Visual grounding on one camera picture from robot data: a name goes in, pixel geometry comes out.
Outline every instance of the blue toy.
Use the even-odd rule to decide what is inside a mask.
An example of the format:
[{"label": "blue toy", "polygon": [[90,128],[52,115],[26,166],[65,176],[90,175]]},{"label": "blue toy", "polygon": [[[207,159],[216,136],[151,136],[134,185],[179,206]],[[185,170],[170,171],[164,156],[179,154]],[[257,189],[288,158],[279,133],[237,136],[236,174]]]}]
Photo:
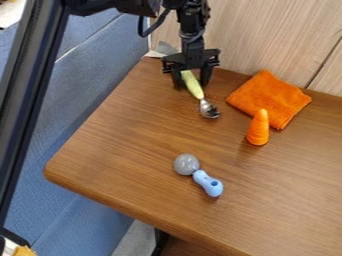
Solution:
[{"label": "blue toy", "polygon": [[198,170],[192,174],[194,181],[201,185],[204,191],[211,197],[218,197],[223,192],[223,184],[217,179],[211,178],[205,171]]},{"label": "blue toy", "polygon": [[191,154],[178,156],[173,163],[175,171],[180,175],[192,175],[194,181],[201,185],[211,197],[218,197],[223,192],[223,184],[218,179],[210,177],[205,171],[199,170],[198,159]]}]

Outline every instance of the orange towel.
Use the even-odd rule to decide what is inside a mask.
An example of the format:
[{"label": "orange towel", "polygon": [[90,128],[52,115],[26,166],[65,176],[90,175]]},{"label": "orange towel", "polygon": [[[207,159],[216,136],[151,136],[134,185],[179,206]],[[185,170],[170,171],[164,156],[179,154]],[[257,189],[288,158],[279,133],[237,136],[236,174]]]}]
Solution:
[{"label": "orange towel", "polygon": [[311,97],[262,70],[231,93],[227,102],[251,116],[261,108],[266,109],[270,125],[281,130],[311,102]]}]

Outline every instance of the black frame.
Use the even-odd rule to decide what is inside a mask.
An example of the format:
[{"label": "black frame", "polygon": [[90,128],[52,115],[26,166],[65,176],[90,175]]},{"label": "black frame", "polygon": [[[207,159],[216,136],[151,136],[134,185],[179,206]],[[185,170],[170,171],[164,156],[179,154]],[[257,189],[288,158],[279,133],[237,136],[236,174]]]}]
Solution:
[{"label": "black frame", "polygon": [[4,226],[68,20],[62,0],[27,1],[0,84],[0,227]]}]

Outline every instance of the gray ball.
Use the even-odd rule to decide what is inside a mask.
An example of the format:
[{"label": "gray ball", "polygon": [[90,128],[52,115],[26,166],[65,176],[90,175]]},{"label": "gray ball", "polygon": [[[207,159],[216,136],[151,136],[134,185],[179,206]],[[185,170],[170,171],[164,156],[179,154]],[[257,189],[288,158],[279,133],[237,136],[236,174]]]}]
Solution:
[{"label": "gray ball", "polygon": [[199,170],[200,163],[194,155],[183,154],[175,159],[173,167],[180,175],[191,175]]}]

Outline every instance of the metal spoon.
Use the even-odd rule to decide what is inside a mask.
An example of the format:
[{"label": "metal spoon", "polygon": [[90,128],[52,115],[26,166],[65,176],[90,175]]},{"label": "metal spoon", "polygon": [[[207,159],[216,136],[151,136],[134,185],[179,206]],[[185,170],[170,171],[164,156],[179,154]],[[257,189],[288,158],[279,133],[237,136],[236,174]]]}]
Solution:
[{"label": "metal spoon", "polygon": [[202,116],[206,118],[218,118],[220,112],[218,112],[217,107],[209,103],[206,99],[200,100],[200,112]]},{"label": "metal spoon", "polygon": [[190,70],[181,71],[182,78],[191,94],[200,101],[200,113],[206,118],[218,118],[217,108],[208,102],[204,97],[204,92],[196,77]]}]

